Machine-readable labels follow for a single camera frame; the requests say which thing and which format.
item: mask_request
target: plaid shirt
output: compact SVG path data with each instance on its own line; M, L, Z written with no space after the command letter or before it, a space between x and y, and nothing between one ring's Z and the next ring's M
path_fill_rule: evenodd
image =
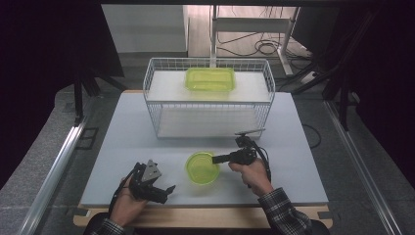
M278 188L258 199L265 211L269 225L278 234L311 234L311 220L297 211L282 188Z

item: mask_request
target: hand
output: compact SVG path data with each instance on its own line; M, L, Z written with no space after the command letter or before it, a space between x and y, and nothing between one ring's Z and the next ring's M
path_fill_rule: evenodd
M141 199L135 200L128 188L130 179L131 178L128 178L124 187L119 192L113 211L110 215L110 220L121 227L125 227L134 221L149 202Z
M255 159L255 161L249 165L229 163L229 167L233 171L242 173L242 181L245 184L251 186L253 192L261 197L274 190L266 176L265 166L261 159Z

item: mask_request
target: green plastic container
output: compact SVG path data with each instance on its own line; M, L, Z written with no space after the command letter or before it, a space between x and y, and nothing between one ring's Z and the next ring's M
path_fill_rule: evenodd
M185 87L191 91L232 91L235 72L230 68L189 68Z
M185 168L190 180L196 184L210 184L219 175L219 165L211 161L213 153L197 152L189 157Z

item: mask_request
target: metal wire rack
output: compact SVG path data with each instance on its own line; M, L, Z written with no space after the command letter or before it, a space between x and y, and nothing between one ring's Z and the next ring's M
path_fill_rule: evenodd
M208 68L209 58L153 58L144 79L144 98L159 138L235 137L262 129L274 100L275 83L264 59L215 59L217 68L235 71L230 92L191 92L184 88L188 68ZM260 132L250 134L259 138Z

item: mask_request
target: gray carpet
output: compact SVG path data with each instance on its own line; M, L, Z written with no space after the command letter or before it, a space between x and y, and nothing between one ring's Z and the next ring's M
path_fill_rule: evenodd
M148 56L120 55L126 78L119 77L117 80L130 89L141 89ZM271 64L274 77L284 77L281 66L275 61ZM90 100L92 104L91 113L87 114L89 120L86 124L86 128L91 133L86 133L86 135L91 135L93 131L96 131L95 142L90 149L87 148L90 140L85 139L78 143L80 148L72 154L36 234L81 234L83 231L83 228L73 225L72 218L76 214L76 207L120 95L118 90L101 79L97 81L102 94L99 97L85 99L85 101ZM284 90L290 90L299 84L299 82L294 82L284 87ZM330 231L334 235L388 234L323 105L320 95L323 87L324 84L320 84L295 96L294 99L301 122L314 127L321 135L321 143L312 149L312 154L329 198L330 216L334 220L334 226ZM48 122L15 174L0 191L0 216L2 217L0 234L17 232L62 147L74 120L74 112L70 108L70 103L73 102L72 95L71 87L57 94L56 107ZM354 107L348 110L348 123L349 133L379 188L387 198L398 224L401 225L403 231L406 231L406 234L415 234L415 225L412 222L415 218L414 189L362 124ZM304 132L310 146L319 142L319 137L314 130L305 126ZM223 232L224 234L242 234L237 230Z

